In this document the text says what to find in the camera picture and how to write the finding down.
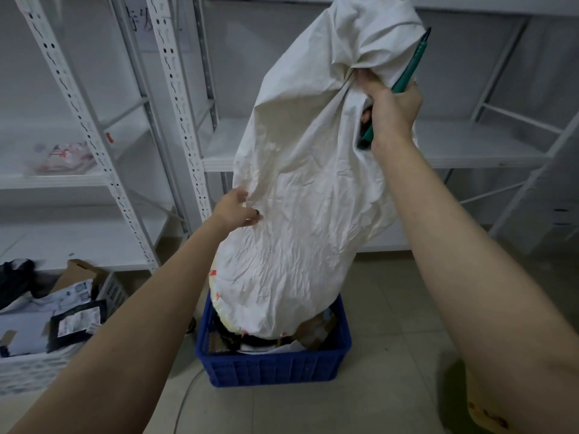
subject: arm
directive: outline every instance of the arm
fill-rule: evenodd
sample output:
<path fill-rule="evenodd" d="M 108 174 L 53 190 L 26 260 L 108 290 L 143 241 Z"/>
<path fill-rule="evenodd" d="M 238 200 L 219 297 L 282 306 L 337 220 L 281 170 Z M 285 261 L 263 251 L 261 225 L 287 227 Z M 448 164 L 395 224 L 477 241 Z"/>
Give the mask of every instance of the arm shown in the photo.
<path fill-rule="evenodd" d="M 129 434 L 147 426 L 220 242 L 257 223 L 233 189 L 88 341 L 11 434 Z"/>
<path fill-rule="evenodd" d="M 526 433 L 576 432 L 579 337 L 541 288 L 478 226 L 412 143 L 422 98 L 396 97 L 358 72 L 373 97 L 372 153 L 412 252 L 468 367 Z"/>

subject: tiled floor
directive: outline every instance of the tiled floor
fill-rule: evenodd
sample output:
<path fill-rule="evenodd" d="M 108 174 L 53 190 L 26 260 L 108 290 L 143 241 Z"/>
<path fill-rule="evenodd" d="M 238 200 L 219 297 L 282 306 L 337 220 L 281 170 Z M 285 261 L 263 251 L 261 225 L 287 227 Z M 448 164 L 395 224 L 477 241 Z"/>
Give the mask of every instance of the tiled floor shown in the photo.
<path fill-rule="evenodd" d="M 579 274 L 523 263 L 577 326 Z M 437 378 L 457 353 L 411 256 L 357 259 L 342 295 L 353 347 L 337 379 L 215 389 L 202 372 L 185 400 L 177 433 L 443 434 L 436 410 Z M 173 431 L 186 389 L 200 370 L 192 340 L 186 338 L 147 434 Z M 0 433 L 35 398 L 0 400 Z"/>

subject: large white bag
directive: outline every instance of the large white bag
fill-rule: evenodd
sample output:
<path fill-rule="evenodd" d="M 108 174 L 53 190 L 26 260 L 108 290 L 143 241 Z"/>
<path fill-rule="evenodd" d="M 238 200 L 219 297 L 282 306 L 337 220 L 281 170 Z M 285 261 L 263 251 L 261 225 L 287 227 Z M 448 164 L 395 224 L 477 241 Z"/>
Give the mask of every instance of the large white bag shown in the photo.
<path fill-rule="evenodd" d="M 378 164 L 356 148 L 370 101 L 351 73 L 369 67 L 391 86 L 423 33 L 409 2 L 335 0 L 265 75 L 233 166 L 233 185 L 264 219 L 217 254 L 212 298 L 229 330 L 293 334 L 395 221 Z"/>

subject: blue basket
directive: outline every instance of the blue basket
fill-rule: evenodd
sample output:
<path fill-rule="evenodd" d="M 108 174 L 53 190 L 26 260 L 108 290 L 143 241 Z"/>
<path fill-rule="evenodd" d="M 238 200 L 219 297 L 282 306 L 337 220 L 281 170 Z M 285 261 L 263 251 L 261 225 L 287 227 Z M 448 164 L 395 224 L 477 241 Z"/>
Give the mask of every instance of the blue basket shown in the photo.
<path fill-rule="evenodd" d="M 210 355 L 209 333 L 215 330 L 213 315 L 216 312 L 211 298 L 207 296 L 195 352 L 214 387 L 331 381 L 350 350 L 352 340 L 340 296 L 330 309 L 336 315 L 337 325 L 317 351 L 273 355 Z"/>

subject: forearm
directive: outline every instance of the forearm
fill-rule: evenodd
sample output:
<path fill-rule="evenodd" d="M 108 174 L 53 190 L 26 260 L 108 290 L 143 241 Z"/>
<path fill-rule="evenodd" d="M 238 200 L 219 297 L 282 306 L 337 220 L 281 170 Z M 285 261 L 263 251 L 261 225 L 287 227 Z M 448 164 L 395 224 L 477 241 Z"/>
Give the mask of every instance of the forearm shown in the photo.
<path fill-rule="evenodd" d="M 225 236 L 218 221 L 206 221 L 99 329 L 13 432 L 142 432 Z M 61 417 L 69 423 L 59 423 Z"/>
<path fill-rule="evenodd" d="M 544 411 L 554 401 L 564 406 L 559 380 L 577 383 L 574 330 L 468 216 L 409 140 L 384 146 L 380 165 L 412 252 L 467 364 L 519 420 L 529 409 L 525 399 L 542 401 Z"/>

